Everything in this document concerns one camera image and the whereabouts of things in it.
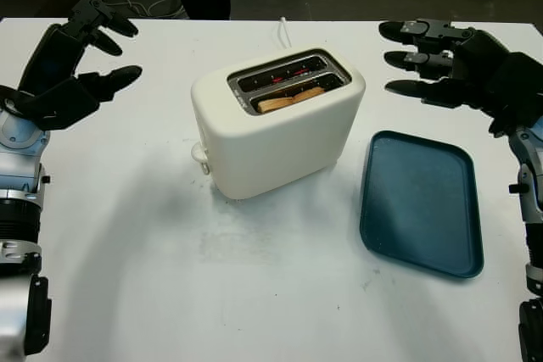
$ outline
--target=white table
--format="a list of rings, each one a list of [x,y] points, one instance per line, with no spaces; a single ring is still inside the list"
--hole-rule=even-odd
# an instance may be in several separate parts
[[[15,86],[51,19],[0,24],[2,83]],[[507,193],[518,165],[490,120],[383,90],[406,77],[377,23],[289,23],[296,44],[338,49],[367,91],[334,167],[242,202],[222,196],[190,158],[198,139],[195,78],[277,49],[276,22],[137,21],[124,55],[91,49],[81,72],[140,64],[114,103],[53,134],[42,215],[51,342],[29,360],[519,361],[525,289],[523,223]],[[478,24],[543,60],[530,25]],[[469,152],[479,190],[485,266],[451,281],[378,258],[359,235],[370,137],[390,129]]]

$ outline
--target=cable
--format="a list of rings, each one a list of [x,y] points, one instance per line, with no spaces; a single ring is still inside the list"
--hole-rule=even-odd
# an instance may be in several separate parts
[[[292,42],[290,41],[290,36],[288,35],[287,18],[283,16],[280,19],[280,21],[281,21],[281,26],[279,28],[281,28],[281,27],[283,28],[283,30],[285,32],[285,36],[287,37],[288,47],[292,47]],[[278,35],[279,35],[279,39],[281,39],[281,31],[278,32]]]
[[[137,12],[137,14],[140,16],[140,17],[149,17],[149,12],[148,10],[145,8],[145,6],[143,6],[141,3],[137,3],[137,2],[133,2],[131,0],[126,0],[125,3],[106,3],[108,6],[120,6],[122,4],[128,4],[131,8],[134,8],[134,5],[136,6],[139,6],[140,8],[143,9],[143,12],[145,13],[144,16],[142,16],[139,11]]]
[[[166,0],[159,0],[158,2],[155,2],[153,3],[152,5],[150,5],[148,8],[147,8],[147,13],[149,15],[149,17],[155,17],[155,18],[163,18],[163,17],[173,17],[175,15],[178,15],[178,14],[181,14],[185,11],[185,8],[183,6],[181,6],[176,12],[174,13],[171,13],[171,14],[167,14],[167,15],[164,15],[164,16],[153,16],[153,14],[151,13],[151,10],[157,5],[157,4],[161,4],[162,2],[165,2]]]

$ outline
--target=white toaster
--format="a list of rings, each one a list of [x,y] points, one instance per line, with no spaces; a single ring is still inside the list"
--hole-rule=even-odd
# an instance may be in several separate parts
[[[324,47],[289,48],[204,76],[192,100],[193,158],[229,198],[250,198],[333,164],[366,83]]]

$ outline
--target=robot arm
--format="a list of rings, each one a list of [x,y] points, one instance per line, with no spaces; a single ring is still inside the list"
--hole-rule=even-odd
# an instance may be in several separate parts
[[[99,28],[135,36],[136,27],[99,0],[81,0],[64,25],[52,25],[25,68],[17,90],[0,86],[0,360],[22,361],[48,344],[48,279],[38,276],[44,186],[40,159],[50,131],[98,110],[142,73],[137,66],[106,76],[76,77],[88,45],[111,55],[120,47]]]
[[[529,263],[528,289],[538,296],[520,306],[524,362],[543,361],[543,65],[523,53],[510,53],[493,36],[449,21],[418,19],[384,22],[382,36],[417,47],[384,59],[427,81],[392,81],[387,90],[446,108],[466,104],[493,118],[489,132],[507,136],[520,164],[518,184]]]

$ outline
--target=plastic tray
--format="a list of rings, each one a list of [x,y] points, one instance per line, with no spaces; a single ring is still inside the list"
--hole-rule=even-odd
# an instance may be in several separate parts
[[[368,154],[360,230],[377,253],[476,276],[484,257],[472,160],[449,144],[380,131]]]

